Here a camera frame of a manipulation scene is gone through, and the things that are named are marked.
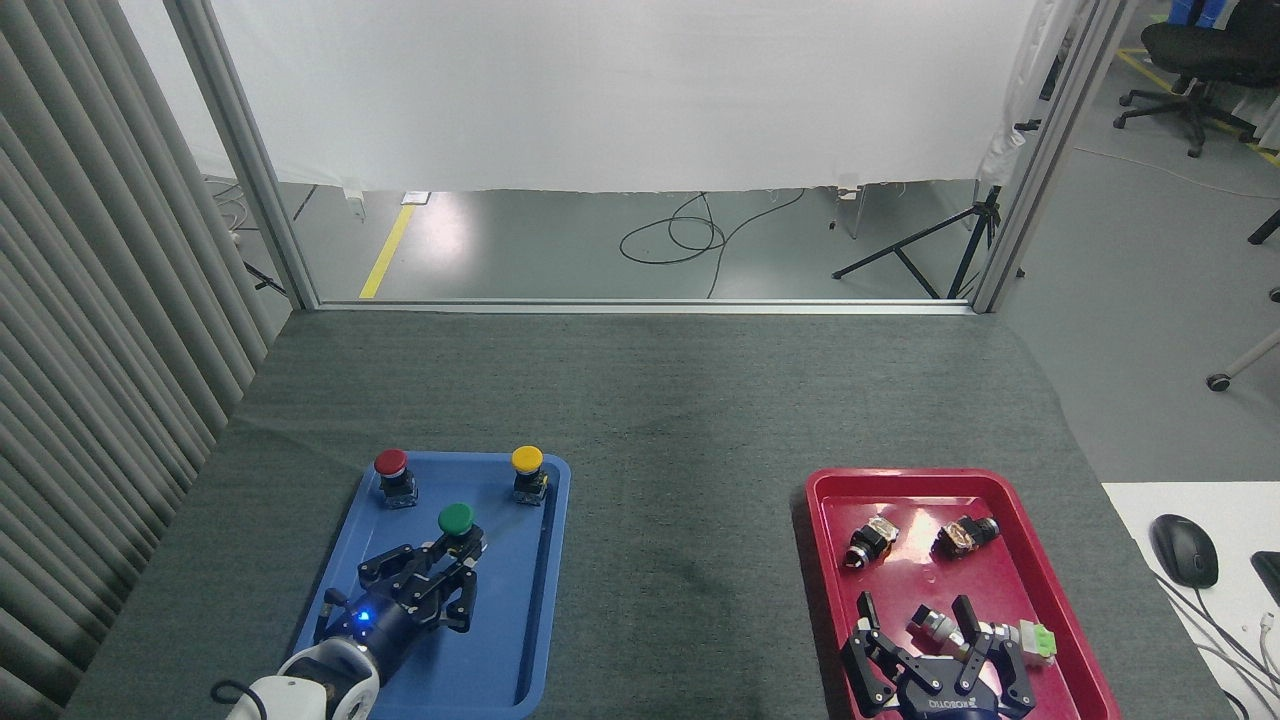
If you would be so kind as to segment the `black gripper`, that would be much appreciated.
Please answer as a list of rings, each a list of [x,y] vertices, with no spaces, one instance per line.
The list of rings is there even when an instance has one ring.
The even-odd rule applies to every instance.
[[[858,619],[840,660],[861,717],[893,710],[901,719],[1024,719],[1036,708],[1018,642],[983,625],[965,594],[955,598],[951,610],[969,651],[956,679],[942,680],[941,689],[931,693],[910,676],[915,657],[882,632],[872,593],[859,594]],[[996,670],[1000,692],[980,675],[987,664]]]
[[[485,536],[442,536],[364,560],[357,579],[367,592],[351,600],[328,588],[317,638],[353,642],[376,669],[379,682],[388,683],[430,632],[468,633],[477,598],[476,565],[485,550]]]

